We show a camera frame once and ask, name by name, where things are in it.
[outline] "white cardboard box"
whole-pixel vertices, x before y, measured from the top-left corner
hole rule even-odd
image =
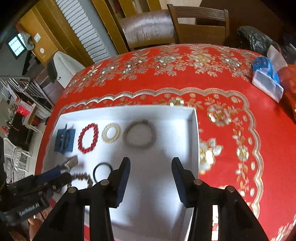
[[[132,121],[142,119],[149,120],[155,126],[156,143],[144,150],[125,146],[122,138],[125,128]],[[121,135],[113,143],[104,143],[101,138],[102,130],[107,124],[114,122],[121,127]],[[78,136],[81,130],[91,123],[98,125],[98,143],[94,151],[83,154],[78,150]],[[53,150],[57,131],[64,129],[66,124],[69,129],[76,129],[76,133],[73,152],[62,155]],[[85,147],[92,142],[92,130],[84,135]],[[131,172],[123,202],[117,209],[110,209],[116,239],[184,240],[192,210],[186,210],[180,202],[171,162],[174,157],[179,157],[184,168],[191,170],[198,178],[199,137],[194,108],[142,105],[96,108],[63,114],[53,131],[43,171],[61,164],[65,157],[74,155],[78,155],[79,164],[71,170],[71,174],[86,172],[91,177],[98,163],[108,162],[117,169],[123,157],[130,158]],[[78,189],[87,187],[86,181],[79,180],[73,181],[72,185]],[[86,225],[89,223],[88,211],[89,207],[86,207]]]

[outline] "black ring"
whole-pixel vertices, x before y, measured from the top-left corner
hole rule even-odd
[[[106,163],[106,162],[99,163],[98,165],[96,165],[96,167],[94,168],[94,171],[93,171],[93,177],[94,177],[94,182],[95,183],[98,183],[97,180],[96,180],[96,177],[95,177],[95,173],[96,173],[96,169],[100,165],[107,165],[110,168],[110,170],[113,171],[113,168],[112,168],[112,166],[109,163]]]
[[[151,129],[151,133],[152,133],[152,137],[151,137],[151,140],[146,143],[146,144],[143,144],[143,145],[134,145],[134,144],[131,144],[128,140],[127,140],[127,136],[128,136],[128,132],[136,125],[139,125],[139,124],[144,124],[148,127],[150,127]],[[124,133],[123,133],[123,142],[125,145],[127,146],[130,146],[130,147],[134,147],[134,148],[139,148],[139,149],[146,149],[146,148],[149,148],[151,147],[155,142],[156,142],[156,130],[155,130],[155,127],[154,125],[149,122],[148,120],[142,120],[142,121],[133,121],[125,130],[124,130]]]

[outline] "light switch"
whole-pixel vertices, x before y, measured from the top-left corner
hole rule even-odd
[[[38,41],[41,39],[41,36],[39,35],[39,33],[37,33],[34,37],[35,41],[38,43]]]

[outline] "metal railing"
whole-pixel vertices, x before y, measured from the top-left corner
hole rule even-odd
[[[43,113],[43,115],[40,113],[39,115],[43,117],[51,115],[52,111],[45,105],[41,104],[37,98],[47,100],[52,107],[54,107],[54,104],[50,101],[34,79],[22,75],[0,75],[0,91],[5,97],[9,98],[10,93],[7,85],[9,85],[13,91],[23,93],[29,97]]]

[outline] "white tile floor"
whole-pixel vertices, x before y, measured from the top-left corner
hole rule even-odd
[[[27,158],[27,164],[26,164],[26,170],[28,171],[25,173],[25,177],[34,175],[35,174],[35,167],[36,167],[36,161],[37,161],[37,156],[41,144],[41,140],[43,137],[43,133],[45,130],[46,125],[44,123],[40,123],[38,125],[38,129],[41,131],[39,133],[34,132],[31,143],[30,143],[30,149],[29,152],[32,157]]]

